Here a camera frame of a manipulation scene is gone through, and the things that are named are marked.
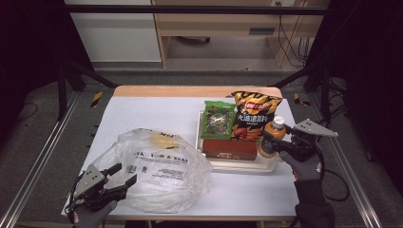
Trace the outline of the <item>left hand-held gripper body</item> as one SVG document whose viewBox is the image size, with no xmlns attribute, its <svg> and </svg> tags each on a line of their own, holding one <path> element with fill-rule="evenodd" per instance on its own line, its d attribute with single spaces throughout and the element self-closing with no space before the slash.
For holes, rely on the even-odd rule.
<svg viewBox="0 0 403 228">
<path fill-rule="evenodd" d="M 78 185 L 73 191 L 73 208 L 85 205 L 91 211 L 99 211 L 113 200 L 124 200 L 124 186 L 105 189 L 107 177 L 96 166 L 91 164 L 83 173 Z"/>
</svg>

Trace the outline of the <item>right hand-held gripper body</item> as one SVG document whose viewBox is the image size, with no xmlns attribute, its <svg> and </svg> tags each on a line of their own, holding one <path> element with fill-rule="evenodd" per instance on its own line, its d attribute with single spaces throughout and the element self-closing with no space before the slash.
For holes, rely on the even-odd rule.
<svg viewBox="0 0 403 228">
<path fill-rule="evenodd" d="M 275 140 L 275 150 L 290 154 L 295 160 L 305 162 L 318 151 L 317 137 L 337 137 L 338 134 L 318 123 L 306 119 L 293 126 L 291 141 Z"/>
</svg>

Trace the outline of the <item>orange juice bottle white cap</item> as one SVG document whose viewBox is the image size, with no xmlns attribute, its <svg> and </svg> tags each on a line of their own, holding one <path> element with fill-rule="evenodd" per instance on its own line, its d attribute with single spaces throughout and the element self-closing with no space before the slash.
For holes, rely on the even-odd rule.
<svg viewBox="0 0 403 228">
<path fill-rule="evenodd" d="M 267 132 L 272 134 L 276 140 L 282 140 L 286 134 L 286 130 L 284 128 L 284 119 L 277 115 L 274 117 L 274 119 L 268 123 L 263 130 L 263 134 Z M 261 142 L 260 145 L 258 146 L 258 152 L 263 158 L 273 158 L 275 154 L 265 154 L 262 149 L 261 149 Z"/>
</svg>

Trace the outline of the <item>black yellow chips bag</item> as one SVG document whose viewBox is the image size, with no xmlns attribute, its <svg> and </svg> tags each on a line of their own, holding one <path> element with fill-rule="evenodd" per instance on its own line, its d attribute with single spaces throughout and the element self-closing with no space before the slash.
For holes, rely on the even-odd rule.
<svg viewBox="0 0 403 228">
<path fill-rule="evenodd" d="M 264 127 L 274 119 L 275 112 L 282 99 L 259 92 L 235 91 L 237 112 L 232 126 L 231 139 L 255 142 Z"/>
</svg>

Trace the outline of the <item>clear plastic shopping bag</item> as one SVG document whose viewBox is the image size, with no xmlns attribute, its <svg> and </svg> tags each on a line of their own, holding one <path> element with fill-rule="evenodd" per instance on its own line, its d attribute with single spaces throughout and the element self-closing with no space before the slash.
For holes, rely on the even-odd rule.
<svg viewBox="0 0 403 228">
<path fill-rule="evenodd" d="M 185 211 L 211 189 L 212 164 L 179 135 L 136 128 L 119 135 L 93 163 L 99 169 L 122 166 L 109 187 L 136 177 L 125 203 L 145 213 Z"/>
</svg>

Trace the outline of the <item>white plastic tray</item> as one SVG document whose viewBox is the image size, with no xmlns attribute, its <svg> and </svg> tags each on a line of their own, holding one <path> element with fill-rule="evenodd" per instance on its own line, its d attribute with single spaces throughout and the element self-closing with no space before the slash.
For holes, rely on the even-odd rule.
<svg viewBox="0 0 403 228">
<path fill-rule="evenodd" d="M 276 154 L 273 158 L 264 158 L 261 154 L 257 154 L 257 157 L 253 161 L 244 160 L 227 160 L 227 159 L 215 159 L 208 158 L 213 165 L 215 172 L 225 173 L 241 173 L 241 174 L 265 174 L 273 172 L 279 162 L 282 159 L 279 154 Z"/>
</svg>

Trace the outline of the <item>brown rectangular box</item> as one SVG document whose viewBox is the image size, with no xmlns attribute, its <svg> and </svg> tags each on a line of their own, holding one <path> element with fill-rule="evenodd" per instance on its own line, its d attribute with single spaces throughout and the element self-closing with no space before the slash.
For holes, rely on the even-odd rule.
<svg viewBox="0 0 403 228">
<path fill-rule="evenodd" d="M 207 158 L 254 161 L 258 150 L 255 142 L 204 139 L 201 151 Z"/>
</svg>

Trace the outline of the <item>green snack packet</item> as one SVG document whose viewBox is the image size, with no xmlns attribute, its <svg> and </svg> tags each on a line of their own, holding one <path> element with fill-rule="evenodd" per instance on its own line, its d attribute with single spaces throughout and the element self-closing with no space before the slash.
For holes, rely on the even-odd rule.
<svg viewBox="0 0 403 228">
<path fill-rule="evenodd" d="M 204 105 L 201 137 L 228 140 L 232 134 L 235 105 L 223 101 L 205 101 Z"/>
</svg>

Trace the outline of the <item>person's left hand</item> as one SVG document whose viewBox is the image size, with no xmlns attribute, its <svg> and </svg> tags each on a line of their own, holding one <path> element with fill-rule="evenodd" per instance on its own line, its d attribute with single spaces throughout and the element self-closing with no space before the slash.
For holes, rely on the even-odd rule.
<svg viewBox="0 0 403 228">
<path fill-rule="evenodd" d="M 116 208 L 118 202 L 111 201 L 101 210 L 93 212 L 85 205 L 78 206 L 73 212 L 73 228 L 102 228 L 105 218 Z"/>
</svg>

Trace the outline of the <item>person's right hand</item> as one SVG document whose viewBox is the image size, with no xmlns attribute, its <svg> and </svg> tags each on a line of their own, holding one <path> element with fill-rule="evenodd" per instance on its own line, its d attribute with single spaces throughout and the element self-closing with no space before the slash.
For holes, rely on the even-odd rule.
<svg viewBox="0 0 403 228">
<path fill-rule="evenodd" d="M 297 181 L 319 180 L 322 164 L 318 155 L 314 155 L 306 161 L 297 161 L 285 151 L 279 153 L 281 159 L 288 163 Z"/>
</svg>

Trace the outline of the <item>black curtain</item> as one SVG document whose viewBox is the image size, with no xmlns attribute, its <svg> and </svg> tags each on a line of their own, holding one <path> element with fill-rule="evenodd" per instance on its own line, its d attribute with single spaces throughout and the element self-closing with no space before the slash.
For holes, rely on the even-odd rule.
<svg viewBox="0 0 403 228">
<path fill-rule="evenodd" d="M 69 13 L 46 9 L 65 0 L 0 0 L 0 143 L 10 134 L 28 94 L 57 80 L 60 62 L 47 50 L 91 69 Z"/>
<path fill-rule="evenodd" d="M 347 84 L 363 142 L 403 195 L 403 0 L 330 0 L 309 59 Z"/>
</svg>

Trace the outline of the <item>light wooden desk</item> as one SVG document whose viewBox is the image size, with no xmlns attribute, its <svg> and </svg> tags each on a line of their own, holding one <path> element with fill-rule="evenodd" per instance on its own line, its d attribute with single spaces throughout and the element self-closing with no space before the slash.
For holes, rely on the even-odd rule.
<svg viewBox="0 0 403 228">
<path fill-rule="evenodd" d="M 330 0 L 150 0 L 154 6 L 236 6 L 326 8 Z M 265 37 L 279 67 L 296 51 L 298 38 L 316 37 L 321 15 L 162 14 L 155 15 L 161 50 L 168 52 L 171 37 L 230 36 Z"/>
</svg>

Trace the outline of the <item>white cabinet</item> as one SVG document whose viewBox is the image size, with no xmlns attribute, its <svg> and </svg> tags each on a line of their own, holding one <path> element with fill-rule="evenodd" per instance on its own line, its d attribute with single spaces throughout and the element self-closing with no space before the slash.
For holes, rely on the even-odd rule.
<svg viewBox="0 0 403 228">
<path fill-rule="evenodd" d="M 160 62 L 152 13 L 71 13 L 86 53 L 98 62 Z"/>
</svg>

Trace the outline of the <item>aluminium rail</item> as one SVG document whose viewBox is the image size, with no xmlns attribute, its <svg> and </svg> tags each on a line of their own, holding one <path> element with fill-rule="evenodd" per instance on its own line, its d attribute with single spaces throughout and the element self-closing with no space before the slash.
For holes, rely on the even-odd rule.
<svg viewBox="0 0 403 228">
<path fill-rule="evenodd" d="M 52 155 L 56 144 L 58 143 L 69 118 L 77 105 L 81 93 L 72 92 L 70 99 L 67 103 L 67 109 L 62 114 L 62 116 L 57 120 L 55 126 L 53 127 L 50 135 L 48 136 L 46 143 L 41 149 L 35 163 L 29 170 L 22 186 L 20 187 L 18 193 L 16 194 L 14 200 L 9 206 L 3 217 L 0 218 L 0 228 L 13 228 L 16 221 L 20 217 L 27 201 L 38 182 L 40 176 L 43 173 L 45 166 L 48 163 L 48 159 Z"/>
<path fill-rule="evenodd" d="M 382 228 L 378 215 L 365 193 L 352 165 L 349 163 L 338 139 L 330 138 L 326 139 L 325 142 L 330 147 L 339 174 L 346 181 L 350 191 L 350 198 L 354 201 L 355 209 L 362 218 L 366 228 Z"/>
</svg>

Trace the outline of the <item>black horizontal frame bar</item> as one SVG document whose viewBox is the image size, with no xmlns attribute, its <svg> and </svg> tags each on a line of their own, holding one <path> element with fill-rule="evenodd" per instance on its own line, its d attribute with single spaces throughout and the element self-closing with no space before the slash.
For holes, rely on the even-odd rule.
<svg viewBox="0 0 403 228">
<path fill-rule="evenodd" d="M 267 14 L 325 15 L 326 8 L 230 7 L 230 6 L 143 6 L 143 5 L 66 5 L 69 12 L 81 13 L 182 13 L 182 14 Z"/>
</svg>

